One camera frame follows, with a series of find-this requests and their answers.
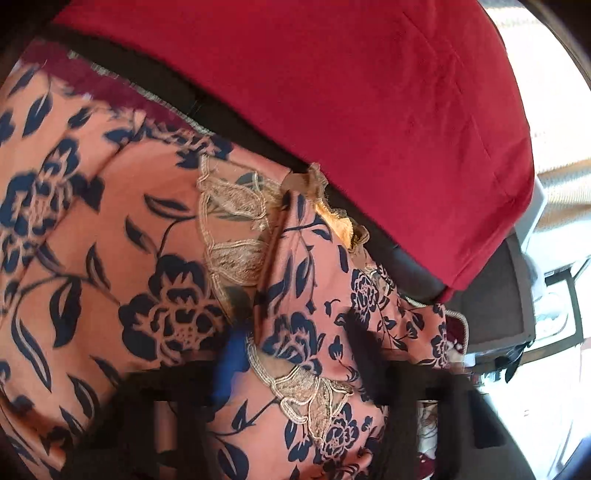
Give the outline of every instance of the pink floral fabric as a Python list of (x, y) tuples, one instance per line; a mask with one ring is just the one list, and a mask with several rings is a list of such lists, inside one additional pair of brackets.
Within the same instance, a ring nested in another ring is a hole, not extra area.
[(447, 364), (443, 307), (409, 304), (286, 168), (223, 138), (24, 66), (0, 90), (0, 163), (0, 426), (40, 480), (126, 375), (215, 353), (237, 324), (252, 336), (209, 423), (231, 479), (366, 476), (387, 412), (349, 309), (396, 358)]

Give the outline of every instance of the beige lace appliqué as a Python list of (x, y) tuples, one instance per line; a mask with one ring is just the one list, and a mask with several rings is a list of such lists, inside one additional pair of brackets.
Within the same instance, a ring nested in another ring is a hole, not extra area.
[(300, 366), (287, 375), (273, 378), (261, 364), (256, 346), (249, 341), (248, 359), (252, 369), (273, 394), (279, 398), (283, 413), (295, 424), (306, 425), (319, 447), (333, 419), (340, 413), (353, 389), (345, 384), (317, 377)]
[(278, 202), (274, 197), (279, 195), (279, 189), (277, 186), (277, 194), (274, 194), (272, 181), (266, 179), (265, 182), (269, 185), (265, 196), (259, 185), (259, 175), (254, 171), (251, 172), (252, 188), (220, 179), (211, 174), (208, 154), (200, 156), (200, 171), (197, 187), (202, 191), (199, 199), (199, 225), (206, 245), (204, 257), (215, 295), (227, 317), (232, 319), (232, 302), (225, 285), (230, 282), (242, 287), (255, 287), (261, 274), (267, 244), (258, 238), (216, 241), (208, 223), (208, 208), (214, 204), (229, 216), (250, 220), (250, 231), (268, 231), (267, 204), (269, 201)]

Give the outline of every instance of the leaf print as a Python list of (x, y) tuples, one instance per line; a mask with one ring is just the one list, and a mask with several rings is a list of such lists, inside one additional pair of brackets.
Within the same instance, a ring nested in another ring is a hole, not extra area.
[(51, 111), (52, 106), (53, 101), (51, 100), (50, 92), (47, 92), (44, 96), (39, 97), (33, 102), (29, 109), (27, 120), (25, 120), (25, 128), (22, 130), (23, 138), (39, 130), (43, 120), (45, 120), (46, 116)]
[(322, 344), (324, 343), (324, 339), (326, 337), (325, 333), (321, 333), (320, 335), (318, 335), (318, 351), (320, 352), (320, 349), (322, 348)]
[(362, 432), (367, 432), (369, 430), (369, 428), (371, 427), (372, 422), (374, 421), (374, 419), (372, 417), (365, 417), (365, 420), (363, 421), (363, 425), (361, 425), (361, 431)]
[(51, 446), (56, 442), (59, 442), (60, 448), (65, 452), (72, 449), (72, 447), (74, 446), (74, 442), (72, 441), (72, 434), (70, 433), (70, 431), (60, 426), (53, 427), (46, 437), (40, 436), (40, 440), (41, 445), (43, 445), (43, 448), (45, 449), (45, 453), (47, 455), (49, 455), (49, 450), (51, 450)]
[(22, 355), (31, 362), (39, 380), (45, 385), (45, 388), (51, 391), (51, 372), (47, 360), (39, 347), (37, 341), (22, 323), (22, 320), (16, 317), (12, 319), (11, 325), (12, 341), (17, 346)]
[(189, 208), (176, 200), (158, 199), (145, 194), (144, 202), (150, 212), (155, 213), (162, 218), (182, 220), (192, 216), (189, 212)]
[(332, 360), (341, 360), (343, 358), (343, 344), (340, 343), (340, 336), (335, 336), (334, 341), (329, 346), (329, 355)]
[(100, 202), (103, 199), (104, 192), (105, 181), (100, 177), (95, 177), (85, 186), (80, 194), (80, 198), (95, 212), (99, 213)]
[(411, 340), (416, 340), (418, 338), (417, 329), (414, 327), (412, 322), (407, 322), (406, 330), (408, 338), (410, 338)]
[(216, 158), (219, 158), (220, 160), (227, 160), (228, 154), (234, 150), (234, 145), (232, 142), (229, 142), (219, 135), (212, 135), (210, 140), (212, 141), (213, 145), (215, 145), (214, 155)]
[(140, 230), (129, 217), (125, 218), (125, 235), (147, 254), (156, 254), (158, 252), (156, 245), (148, 234)]
[(86, 125), (86, 122), (91, 115), (92, 110), (89, 107), (84, 106), (78, 111), (78, 113), (75, 113), (70, 117), (68, 120), (68, 126), (72, 129), (83, 127)]
[(291, 447), (294, 443), (294, 439), (296, 438), (297, 432), (297, 424), (293, 423), (291, 420), (287, 420), (287, 424), (285, 425), (285, 432), (283, 436), (285, 438), (285, 446), (287, 449)]
[(350, 365), (344, 365), (344, 367), (347, 369), (348, 373), (347, 373), (347, 382), (351, 383), (351, 382), (356, 382), (359, 379), (359, 372), (357, 371), (357, 369), (353, 368)]
[(332, 242), (332, 235), (330, 233), (330, 230), (326, 231), (326, 230), (322, 230), (320, 228), (316, 228), (314, 230), (312, 230), (312, 233), (315, 233), (318, 236), (321, 236), (322, 238), (324, 238), (324, 240), (329, 240)]
[(378, 309), (383, 312), (386, 307), (390, 304), (390, 299), (386, 296), (380, 297), (378, 300)]
[(107, 380), (111, 382), (111, 385), (117, 388), (121, 383), (121, 376), (119, 375), (119, 372), (115, 369), (115, 367), (113, 367), (113, 365), (111, 365), (104, 358), (99, 358), (97, 356), (92, 355), (90, 356), (90, 358), (92, 358), (96, 362), (96, 364), (99, 366), (100, 370), (103, 372)]
[(100, 412), (100, 403), (99, 397), (96, 395), (94, 389), (80, 378), (72, 375), (68, 375), (68, 378), (74, 386), (74, 393), (86, 418), (90, 420), (95, 418)]
[(0, 147), (10, 139), (14, 133), (15, 125), (12, 123), (12, 110), (7, 110), (0, 116)]
[(11, 409), (20, 416), (26, 415), (35, 404), (26, 395), (19, 395), (12, 402), (10, 402)]
[(394, 343), (394, 346), (399, 349), (399, 350), (403, 350), (405, 352), (408, 352), (408, 346), (406, 343), (404, 343), (402, 340), (398, 339), (398, 338), (393, 338), (392, 342)]
[(312, 446), (312, 438), (310, 435), (303, 442), (298, 442), (294, 445), (294, 447), (290, 450), (289, 454), (287, 455), (287, 460), (289, 462), (303, 462), (307, 457), (308, 453), (310, 453), (310, 447)]
[(277, 301), (277, 303), (275, 304), (275, 307), (273, 309), (274, 313), (277, 313), (279, 311), (279, 305), (281, 304), (281, 302), (283, 301), (283, 299), (287, 295), (287, 292), (289, 292), (289, 290), (290, 290), (292, 267), (293, 267), (293, 256), (290, 253), (290, 256), (288, 257), (287, 262), (285, 264), (285, 270), (283, 272), (283, 279), (281, 281), (275, 283), (274, 285), (271, 285), (269, 287), (269, 290), (267, 290), (267, 304), (271, 304), (271, 302), (273, 300), (275, 300), (277, 297), (279, 297), (279, 300)]
[(398, 322), (395, 319), (390, 319), (389, 317), (383, 317), (384, 324), (386, 325), (386, 330), (392, 330)]
[(15, 451), (23, 458), (29, 460), (29, 462), (34, 463), (37, 465), (37, 462), (33, 458), (33, 456), (29, 453), (29, 451), (22, 445), (16, 438), (11, 437), (10, 435), (6, 435), (8, 441), (14, 447)]
[(326, 312), (327, 316), (330, 317), (332, 315), (332, 304), (336, 301), (340, 303), (339, 299), (333, 299), (331, 301), (324, 302), (324, 311)]
[(246, 406), (248, 405), (248, 400), (245, 400), (242, 406), (236, 412), (234, 419), (232, 420), (232, 428), (234, 430), (241, 430), (244, 428), (246, 423)]
[(105, 275), (103, 262), (96, 253), (96, 244), (92, 245), (86, 254), (86, 273), (93, 285), (98, 287), (100, 282), (107, 290), (111, 289), (111, 282)]
[(295, 297), (297, 299), (304, 293), (304, 289), (308, 283), (308, 277), (310, 275), (309, 264), (308, 257), (305, 257), (295, 271)]
[(437, 360), (435, 360), (434, 358), (426, 358), (417, 363), (417, 365), (435, 365), (436, 362)]
[(423, 319), (423, 315), (413, 312), (413, 322), (419, 330), (423, 331), (425, 328), (425, 320)]
[(345, 272), (349, 273), (349, 261), (347, 260), (347, 250), (343, 245), (338, 245), (339, 247), (339, 259), (340, 259), (340, 269)]
[(304, 206), (306, 205), (306, 198), (299, 194), (297, 196), (297, 219), (298, 223), (304, 218)]
[(72, 277), (68, 279), (49, 301), (49, 314), (53, 327), (56, 330), (56, 339), (53, 348), (59, 348), (70, 343), (76, 333), (76, 325), (82, 307), (80, 296), (82, 295), (82, 282)]
[(80, 425), (80, 422), (78, 420), (76, 420), (73, 415), (68, 412), (67, 410), (65, 410), (64, 408), (60, 407), (60, 411), (61, 411), (61, 417), (66, 421), (68, 428), (70, 429), (70, 431), (76, 435), (77, 437), (80, 437), (84, 434), (84, 428), (82, 428), (82, 425)]
[(290, 475), (290, 480), (300, 480), (300, 471), (297, 469), (297, 465), (294, 467), (294, 471)]
[(116, 128), (103, 134), (107, 140), (119, 145), (119, 147), (126, 146), (134, 136), (134, 131), (128, 128)]
[(316, 311), (316, 306), (314, 305), (314, 302), (312, 301), (312, 299), (310, 299), (306, 302), (306, 308), (308, 309), (308, 312), (310, 313), (310, 315), (312, 315)]
[(219, 463), (222, 472), (230, 480), (246, 480), (248, 477), (248, 457), (240, 450), (240, 448), (226, 442), (222, 442), (223, 447), (228, 452), (222, 449), (217, 451), (217, 462)]
[(33, 66), (30, 69), (28, 69), (22, 75), (22, 77), (20, 77), (18, 79), (18, 81), (14, 84), (14, 87), (12, 87), (12, 90), (10, 90), (10, 93), (8, 94), (8, 96), (10, 97), (11, 95), (17, 93), (19, 90), (21, 90), (21, 89), (25, 88), (27, 85), (29, 85), (29, 82), (31, 81), (31, 79), (37, 73), (37, 70), (38, 70), (37, 66)]
[(36, 253), (37, 259), (41, 262), (46, 269), (51, 272), (56, 272), (61, 269), (61, 263), (56, 258), (56, 255), (53, 253), (47, 242), (44, 242), (42, 246), (37, 249)]

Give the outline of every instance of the lace trim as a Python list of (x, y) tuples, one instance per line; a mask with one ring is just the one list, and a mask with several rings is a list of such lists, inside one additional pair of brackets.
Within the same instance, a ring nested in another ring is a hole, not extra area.
[(205, 242), (205, 261), (210, 271), (213, 291), (229, 319), (234, 318), (233, 308), (222, 277), (243, 287), (256, 286), (264, 261), (266, 243), (256, 239), (216, 243), (208, 226), (208, 208), (215, 203), (230, 215), (252, 221), (252, 229), (269, 228), (267, 199), (261, 191), (258, 175), (253, 172), (252, 190), (210, 175), (208, 154), (200, 156), (201, 175), (197, 188), (202, 194), (198, 205), (198, 223)]
[(187, 122), (197, 133), (200, 133), (202, 135), (207, 135), (208, 137), (210, 137), (211, 135), (213, 135), (213, 132), (211, 130), (208, 130), (207, 128), (205, 128), (203, 125), (198, 124), (195, 120), (193, 120), (191, 117), (188, 117), (187, 115), (185, 115), (184, 113), (182, 113), (181, 111), (177, 110), (175, 107), (173, 107), (172, 105), (170, 105), (169, 103), (165, 102), (164, 100), (162, 100), (159, 96), (154, 95), (152, 92), (149, 92), (145, 89), (143, 89), (142, 87), (140, 87), (139, 85), (131, 82), (130, 80), (124, 78), (124, 77), (120, 77), (120, 75), (117, 75), (116, 73), (104, 68), (103, 66), (94, 63), (90, 60), (88, 60), (86, 57), (81, 56), (78, 52), (74, 51), (74, 50), (70, 50), (67, 53), (68, 58), (71, 59), (77, 59), (77, 58), (83, 58), (84, 61), (86, 61), (87, 63), (90, 64), (90, 68), (96, 72), (98, 75), (101, 75), (103, 77), (110, 77), (113, 79), (118, 79), (118, 78), (122, 78), (124, 79), (124, 81), (129, 82), (127, 86), (129, 86), (130, 88), (132, 88), (133, 90), (135, 90), (136, 92), (138, 92), (142, 97), (146, 98), (147, 100), (150, 100), (151, 102), (155, 102), (163, 107), (165, 107), (166, 109), (170, 110), (172, 113), (174, 113), (175, 115), (177, 115), (178, 117), (180, 117), (181, 119), (183, 119), (185, 122)]
[[(333, 418), (353, 395), (353, 389), (334, 380), (317, 377), (298, 365), (287, 375), (273, 378), (261, 364), (252, 340), (247, 341), (246, 351), (256, 375), (280, 400), (281, 411), (293, 423), (306, 425), (314, 442), (322, 448)], [(335, 394), (343, 395), (336, 405)]]

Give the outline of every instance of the navy blue flower print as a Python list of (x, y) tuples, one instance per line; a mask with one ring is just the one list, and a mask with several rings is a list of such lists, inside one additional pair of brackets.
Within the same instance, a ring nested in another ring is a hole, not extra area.
[(80, 160), (77, 141), (65, 138), (43, 161), (40, 171), (14, 176), (0, 206), (0, 224), (15, 235), (43, 236), (62, 210), (81, 194), (85, 178), (76, 173)]
[(159, 258), (148, 290), (119, 308), (123, 343), (132, 354), (172, 365), (182, 352), (217, 348), (223, 312), (199, 263)]
[(315, 358), (319, 350), (316, 325), (302, 312), (294, 312), (291, 318), (280, 315), (275, 319), (272, 336), (262, 344), (262, 351), (301, 365), (316, 375), (322, 373), (322, 365)]
[(447, 364), (447, 348), (446, 348), (446, 324), (445, 322), (439, 325), (439, 335), (431, 339), (431, 346), (433, 347), (433, 356), (440, 367), (445, 367)]
[(378, 289), (367, 275), (357, 269), (353, 270), (351, 289), (353, 290), (351, 303), (355, 316), (367, 328), (371, 314), (378, 306)]
[(322, 449), (316, 449), (314, 463), (321, 465), (330, 460), (338, 465), (342, 463), (347, 452), (353, 448), (359, 438), (357, 420), (352, 417), (351, 405), (346, 403), (326, 433)]

